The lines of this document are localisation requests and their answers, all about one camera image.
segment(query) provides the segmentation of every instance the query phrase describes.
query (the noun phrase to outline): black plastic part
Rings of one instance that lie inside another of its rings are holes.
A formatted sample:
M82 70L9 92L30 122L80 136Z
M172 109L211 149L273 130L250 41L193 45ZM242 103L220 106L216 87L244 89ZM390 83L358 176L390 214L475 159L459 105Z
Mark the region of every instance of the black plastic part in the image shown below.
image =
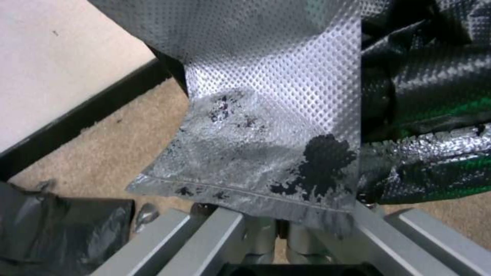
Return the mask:
M27 166L77 137L137 96L168 79L157 59L135 70L67 114L0 153L0 181L7 181Z
M189 96L188 87L186 86L186 72L184 71L183 64L177 59L171 58L168 55L159 52L152 46L147 45L147 47L161 61L162 65L165 66L164 69L168 70L169 73L176 79L186 96Z
M232 265L226 264L218 276L380 276L371 265Z
M0 182L0 275L87 275L129 239L129 199L62 198Z
M290 225L289 221L284 220L276 220L276 228L278 229L278 237L282 240L286 240L288 238L288 226Z

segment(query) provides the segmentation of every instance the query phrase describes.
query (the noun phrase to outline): small metal piece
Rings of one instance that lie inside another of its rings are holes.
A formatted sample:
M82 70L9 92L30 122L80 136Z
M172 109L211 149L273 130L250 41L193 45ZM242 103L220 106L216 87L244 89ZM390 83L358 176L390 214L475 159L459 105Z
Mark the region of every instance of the small metal piece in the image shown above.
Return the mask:
M145 230L100 266L92 276L155 275L203 223L174 209L147 225Z
M418 209L386 221L459 275L491 275L491 253Z
M34 188L35 191L39 191L42 193L52 192L56 187L56 179L51 178L45 181L39 182Z
M272 264L274 260L274 250L265 254L248 254L242 260L242 264Z
M327 264L326 247L305 226L291 223L286 257L291 264Z
M332 259L326 255L300 254L289 247L286 248L286 258L289 263L294 265L324 265L333 263Z
M159 215L160 213L155 205L145 203L136 216L135 233L140 233L147 224L154 221Z
M248 251L241 213L218 208L160 271L168 275L216 275L225 263L240 263Z
M312 231L336 261L367 262L383 275L456 275L363 204L356 203L353 216L353 234L343 240L325 231Z
M274 251L276 241L276 221L271 218L245 217L246 239L250 244L248 253L266 254Z

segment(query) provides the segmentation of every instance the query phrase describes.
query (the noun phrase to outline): black plastic sheet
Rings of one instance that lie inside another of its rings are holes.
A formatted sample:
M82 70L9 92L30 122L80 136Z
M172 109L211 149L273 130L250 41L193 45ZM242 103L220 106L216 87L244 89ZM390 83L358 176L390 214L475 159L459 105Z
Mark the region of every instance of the black plastic sheet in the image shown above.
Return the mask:
M87 275L129 239L134 202L0 182L0 275Z
M362 103L364 141L491 120L491 3L366 0L362 17L362 92L371 99ZM375 70L385 78L369 73ZM372 88L387 82L390 89ZM368 110L381 107L383 117L373 121Z
M361 4L358 199L415 203L491 190L491 2Z

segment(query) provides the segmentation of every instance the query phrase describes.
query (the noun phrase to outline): black powder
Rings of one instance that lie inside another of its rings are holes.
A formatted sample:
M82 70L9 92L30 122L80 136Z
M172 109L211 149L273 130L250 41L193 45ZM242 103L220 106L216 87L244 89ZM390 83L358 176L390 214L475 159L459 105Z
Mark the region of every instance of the black powder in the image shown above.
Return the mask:
M314 197L326 196L329 189L336 192L336 180L346 177L341 170L356 159L356 153L349 150L347 141L338 142L333 135L319 135L312 138L303 152L305 162L298 170L290 169L290 173L297 171L297 178L287 182L283 187L277 182L277 186L271 186L270 190L278 194L295 194L296 187L300 187L306 193L302 195L304 200L309 200L314 192Z

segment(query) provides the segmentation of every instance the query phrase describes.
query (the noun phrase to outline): crumpled black plastic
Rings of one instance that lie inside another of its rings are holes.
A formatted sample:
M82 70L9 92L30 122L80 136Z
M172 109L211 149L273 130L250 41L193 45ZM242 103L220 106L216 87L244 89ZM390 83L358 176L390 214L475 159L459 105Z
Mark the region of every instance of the crumpled black plastic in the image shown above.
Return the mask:
M371 147L368 142L402 142L491 121L491 2L363 0L361 5L364 148ZM404 179L363 175L358 199L398 204L489 190L487 166L472 177L468 167L458 175L443 173L452 166L453 161L393 164ZM438 182L434 196L415 188L419 182Z
M134 201L62 198L0 182L0 275L87 275L129 239Z

